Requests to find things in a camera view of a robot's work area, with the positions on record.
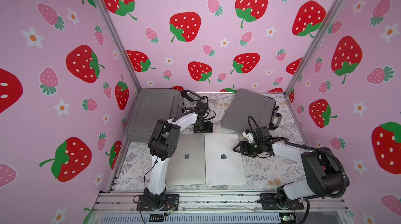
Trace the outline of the grey laptop sleeve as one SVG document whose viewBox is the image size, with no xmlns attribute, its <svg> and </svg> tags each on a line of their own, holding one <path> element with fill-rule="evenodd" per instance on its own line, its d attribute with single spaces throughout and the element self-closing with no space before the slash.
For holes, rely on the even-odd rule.
<svg viewBox="0 0 401 224">
<path fill-rule="evenodd" d="M 252 116 L 260 127 L 275 130 L 279 127 L 282 115 L 278 113 L 276 100 L 250 90 L 239 89 L 225 112 L 221 126 L 244 132 L 249 128 L 247 118 Z"/>
</svg>

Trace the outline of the silver apple laptop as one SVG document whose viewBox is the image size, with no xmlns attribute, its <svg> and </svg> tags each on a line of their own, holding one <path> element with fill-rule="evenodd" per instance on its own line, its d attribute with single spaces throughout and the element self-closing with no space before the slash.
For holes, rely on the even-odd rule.
<svg viewBox="0 0 401 224">
<path fill-rule="evenodd" d="M 205 135 L 181 134 L 170 158 L 166 185 L 184 186 L 206 183 Z"/>
<path fill-rule="evenodd" d="M 239 144 L 237 134 L 205 135 L 206 185 L 245 185 L 242 156 L 233 151 Z"/>
</svg>

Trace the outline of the large grey backpack bag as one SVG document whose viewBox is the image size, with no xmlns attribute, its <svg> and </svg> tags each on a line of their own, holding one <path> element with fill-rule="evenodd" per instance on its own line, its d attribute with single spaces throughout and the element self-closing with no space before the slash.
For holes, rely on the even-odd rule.
<svg viewBox="0 0 401 224">
<path fill-rule="evenodd" d="M 184 98 L 178 90 L 142 89 L 128 120 L 126 137 L 131 142 L 148 143 L 158 120 L 172 119 L 184 111 Z"/>
</svg>

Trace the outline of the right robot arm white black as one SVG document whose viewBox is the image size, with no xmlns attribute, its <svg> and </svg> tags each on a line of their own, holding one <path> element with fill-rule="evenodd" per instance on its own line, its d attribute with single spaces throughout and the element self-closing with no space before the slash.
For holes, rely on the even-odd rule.
<svg viewBox="0 0 401 224">
<path fill-rule="evenodd" d="M 256 158 L 283 157 L 303 165 L 305 178 L 278 187 L 275 202 L 280 208 L 288 208 L 299 200 L 316 198 L 341 198 L 349 186 L 349 179 L 339 159 L 329 148 L 313 148 L 292 143 L 288 138 L 271 136 L 266 127 L 246 130 L 246 140 L 240 141 L 233 151 Z"/>
</svg>

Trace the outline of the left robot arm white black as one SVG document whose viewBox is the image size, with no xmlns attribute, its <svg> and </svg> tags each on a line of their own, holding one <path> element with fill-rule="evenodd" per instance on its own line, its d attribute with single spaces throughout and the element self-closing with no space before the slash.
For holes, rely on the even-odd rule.
<svg viewBox="0 0 401 224">
<path fill-rule="evenodd" d="M 150 183 L 144 189 L 143 201 L 153 208 L 161 208 L 165 202 L 166 175 L 170 158 L 176 151 L 182 130 L 193 126 L 195 134 L 213 133 L 213 123 L 208 118 L 211 111 L 208 97 L 202 96 L 195 107 L 188 108 L 172 119 L 159 119 L 148 142 L 153 166 Z"/>
</svg>

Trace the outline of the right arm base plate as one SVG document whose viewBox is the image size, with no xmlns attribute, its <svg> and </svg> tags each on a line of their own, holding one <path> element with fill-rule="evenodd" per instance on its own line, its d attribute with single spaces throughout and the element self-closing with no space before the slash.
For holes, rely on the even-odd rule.
<svg viewBox="0 0 401 224">
<path fill-rule="evenodd" d="M 305 208 L 301 199 L 289 200 L 280 193 L 262 193 L 256 202 L 261 204 L 264 210 L 303 210 Z"/>
</svg>

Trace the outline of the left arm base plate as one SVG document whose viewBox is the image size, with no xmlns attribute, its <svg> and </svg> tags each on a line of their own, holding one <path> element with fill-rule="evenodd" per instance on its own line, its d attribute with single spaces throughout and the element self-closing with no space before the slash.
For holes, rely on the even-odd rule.
<svg viewBox="0 0 401 224">
<path fill-rule="evenodd" d="M 137 211 L 169 211 L 179 207 L 179 194 L 167 194 L 163 197 L 152 199 L 140 195 L 136 210 Z"/>
</svg>

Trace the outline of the aluminium front rail frame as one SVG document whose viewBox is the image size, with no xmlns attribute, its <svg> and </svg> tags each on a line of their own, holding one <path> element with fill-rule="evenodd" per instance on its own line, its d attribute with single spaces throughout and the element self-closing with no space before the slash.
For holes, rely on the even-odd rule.
<svg viewBox="0 0 401 224">
<path fill-rule="evenodd" d="M 274 191 L 169 191 L 179 196 L 174 210 L 140 211 L 140 191 L 99 194 L 90 224 L 355 224 L 342 199 L 302 200 L 287 209 L 262 202 Z"/>
</svg>

